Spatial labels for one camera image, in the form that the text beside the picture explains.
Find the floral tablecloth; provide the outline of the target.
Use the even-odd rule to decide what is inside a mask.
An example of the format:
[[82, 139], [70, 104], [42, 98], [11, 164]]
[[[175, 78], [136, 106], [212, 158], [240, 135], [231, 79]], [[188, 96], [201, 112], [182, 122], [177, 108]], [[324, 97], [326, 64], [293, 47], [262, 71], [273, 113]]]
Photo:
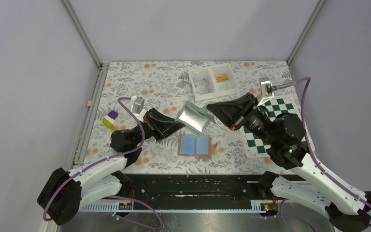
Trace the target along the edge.
[[[186, 101], [194, 97], [189, 82], [189, 70], [214, 65], [212, 61], [147, 61], [113, 62], [110, 64], [94, 120], [86, 155], [78, 164], [87, 164], [113, 155], [110, 147], [112, 129], [101, 121], [111, 110], [118, 112], [115, 130], [132, 129], [135, 120], [120, 106], [119, 97], [140, 96], [145, 109], [155, 108], [169, 117], [176, 117]], [[291, 73], [285, 61], [232, 61], [239, 88], [238, 93], [218, 98], [218, 102], [236, 99], [245, 93], [257, 95], [259, 78], [267, 77], [274, 85], [291, 82]], [[288, 174], [267, 157], [249, 159], [245, 154], [240, 130], [231, 131], [221, 122], [210, 123], [205, 135], [217, 143], [209, 157], [179, 156], [175, 133], [161, 142], [154, 138], [144, 142], [137, 161], [124, 170], [127, 174], [262, 174], [271, 171]]]

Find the white two-compartment plastic bin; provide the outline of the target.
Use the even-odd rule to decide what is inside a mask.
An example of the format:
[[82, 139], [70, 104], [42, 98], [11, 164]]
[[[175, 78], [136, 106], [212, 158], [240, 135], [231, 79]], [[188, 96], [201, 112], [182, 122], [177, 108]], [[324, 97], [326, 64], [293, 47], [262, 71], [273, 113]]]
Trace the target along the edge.
[[[214, 75], [218, 73], [226, 73], [228, 75], [228, 81], [217, 83]], [[217, 64], [204, 68], [189, 70], [188, 75], [189, 82], [191, 84], [192, 94], [196, 102], [229, 96], [238, 93], [239, 84], [236, 77], [234, 76], [233, 69], [229, 63]], [[194, 83], [203, 78], [206, 78], [208, 80], [211, 93], [200, 95], [195, 92]]]

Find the white VIP credit card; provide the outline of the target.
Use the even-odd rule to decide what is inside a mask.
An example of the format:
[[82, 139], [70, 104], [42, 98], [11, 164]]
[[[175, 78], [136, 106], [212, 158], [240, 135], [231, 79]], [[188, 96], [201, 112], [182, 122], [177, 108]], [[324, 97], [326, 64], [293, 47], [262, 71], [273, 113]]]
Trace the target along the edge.
[[209, 82], [206, 78], [198, 80], [194, 83], [195, 92], [200, 95], [211, 93]]

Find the purple white green block stack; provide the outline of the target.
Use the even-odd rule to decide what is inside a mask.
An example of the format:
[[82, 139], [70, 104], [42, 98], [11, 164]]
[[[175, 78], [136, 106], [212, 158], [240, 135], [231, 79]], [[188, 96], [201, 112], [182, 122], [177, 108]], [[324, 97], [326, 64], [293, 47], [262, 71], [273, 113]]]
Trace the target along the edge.
[[110, 129], [113, 129], [117, 123], [116, 123], [116, 119], [118, 117], [118, 112], [114, 111], [114, 110], [111, 110], [107, 115], [105, 115], [103, 118], [102, 118], [102, 122], [104, 125], [106, 125], [108, 128]]

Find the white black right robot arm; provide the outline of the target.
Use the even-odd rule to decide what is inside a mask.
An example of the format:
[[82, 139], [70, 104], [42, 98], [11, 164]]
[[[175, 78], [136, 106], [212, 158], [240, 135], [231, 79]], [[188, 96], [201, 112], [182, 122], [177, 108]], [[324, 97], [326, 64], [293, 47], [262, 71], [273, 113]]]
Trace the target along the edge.
[[265, 104], [251, 93], [232, 101], [210, 103], [207, 109], [230, 130], [249, 130], [268, 144], [266, 153], [277, 166], [311, 184], [305, 187], [266, 171], [258, 180], [260, 197], [298, 202], [320, 213], [343, 232], [361, 232], [370, 226], [371, 191], [347, 184], [312, 157], [309, 146], [303, 142], [306, 131], [297, 114], [281, 113], [270, 119]]

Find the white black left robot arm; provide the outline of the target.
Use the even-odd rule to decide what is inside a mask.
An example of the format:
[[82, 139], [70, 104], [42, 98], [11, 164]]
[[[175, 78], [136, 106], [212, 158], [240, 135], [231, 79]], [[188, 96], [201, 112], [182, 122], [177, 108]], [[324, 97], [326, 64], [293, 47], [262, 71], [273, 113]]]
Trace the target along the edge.
[[112, 132], [110, 146], [117, 154], [69, 171], [54, 170], [37, 198], [44, 220], [63, 225], [88, 204], [109, 196], [129, 196], [131, 180], [122, 170], [137, 161], [143, 142], [151, 137], [160, 142], [183, 127], [183, 123], [152, 108], [136, 127]]

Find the green white chessboard mat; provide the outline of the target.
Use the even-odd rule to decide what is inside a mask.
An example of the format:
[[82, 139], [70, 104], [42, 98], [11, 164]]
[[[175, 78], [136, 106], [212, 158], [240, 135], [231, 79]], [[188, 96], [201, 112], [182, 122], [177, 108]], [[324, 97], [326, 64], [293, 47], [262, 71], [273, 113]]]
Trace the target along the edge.
[[[300, 117], [300, 109], [296, 104], [295, 99], [291, 95], [277, 96], [270, 101], [266, 102], [259, 111], [262, 114], [268, 114], [269, 124], [266, 125], [265, 132], [273, 130], [273, 121], [280, 114], [297, 114]], [[271, 147], [270, 144], [263, 141], [261, 137], [253, 133], [246, 127], [240, 129], [243, 146], [245, 148], [245, 154], [249, 159], [267, 157], [266, 150]]]

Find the gold credit card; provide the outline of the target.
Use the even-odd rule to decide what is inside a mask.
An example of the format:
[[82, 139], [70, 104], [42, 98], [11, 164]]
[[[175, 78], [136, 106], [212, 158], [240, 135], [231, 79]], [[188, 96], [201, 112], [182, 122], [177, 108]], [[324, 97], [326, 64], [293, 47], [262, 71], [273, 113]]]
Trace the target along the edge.
[[228, 81], [228, 75], [226, 73], [218, 73], [214, 77], [217, 83]]

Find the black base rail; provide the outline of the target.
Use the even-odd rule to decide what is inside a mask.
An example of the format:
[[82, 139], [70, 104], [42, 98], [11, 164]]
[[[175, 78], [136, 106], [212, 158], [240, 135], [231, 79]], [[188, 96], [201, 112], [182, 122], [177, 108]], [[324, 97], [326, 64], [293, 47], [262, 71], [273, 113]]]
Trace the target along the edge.
[[128, 174], [121, 196], [161, 213], [259, 213], [274, 216], [280, 198], [259, 189], [259, 175]]

